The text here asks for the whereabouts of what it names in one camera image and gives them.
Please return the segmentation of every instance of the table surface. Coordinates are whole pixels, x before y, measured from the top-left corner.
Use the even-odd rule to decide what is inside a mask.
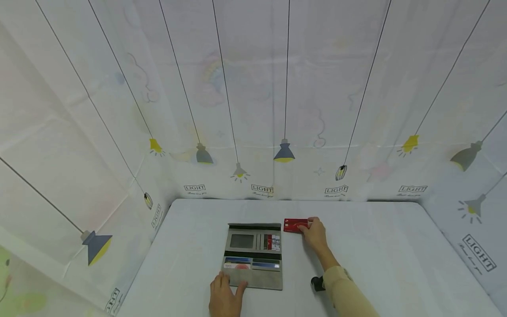
[[[381,316],[501,317],[424,209],[410,202],[176,200],[118,317],[209,316],[229,222],[318,216],[338,261]],[[336,316],[301,235],[282,232],[283,291],[250,289],[242,317]]]

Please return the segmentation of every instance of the person's left hand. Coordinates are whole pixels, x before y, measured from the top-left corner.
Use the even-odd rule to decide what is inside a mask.
[[[239,317],[247,282],[243,281],[232,294],[229,286],[229,276],[220,272],[209,285],[211,297],[209,299],[209,313],[211,317]]]

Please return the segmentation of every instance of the beige sleeve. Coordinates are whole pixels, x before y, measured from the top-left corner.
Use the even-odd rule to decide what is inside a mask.
[[[343,267],[329,268],[324,273],[324,285],[338,316],[379,317],[361,290],[349,279]]]

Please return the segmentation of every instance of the printed fabric backdrop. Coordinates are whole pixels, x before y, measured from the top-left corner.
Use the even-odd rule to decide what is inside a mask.
[[[48,291],[0,259],[0,312],[63,316],[64,287],[84,316],[115,315],[171,201],[200,197],[418,201],[507,314],[506,15],[502,0],[2,1],[0,250]],[[23,292],[33,308],[12,311]]]

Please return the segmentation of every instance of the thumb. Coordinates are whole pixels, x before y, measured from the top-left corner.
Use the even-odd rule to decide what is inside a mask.
[[[308,232],[308,228],[305,226],[298,226],[299,231],[301,231],[303,234],[306,234]]]
[[[236,290],[236,298],[239,299],[239,301],[243,301],[243,293],[245,292],[247,285],[248,282],[246,281],[243,281],[239,284],[238,289]]]

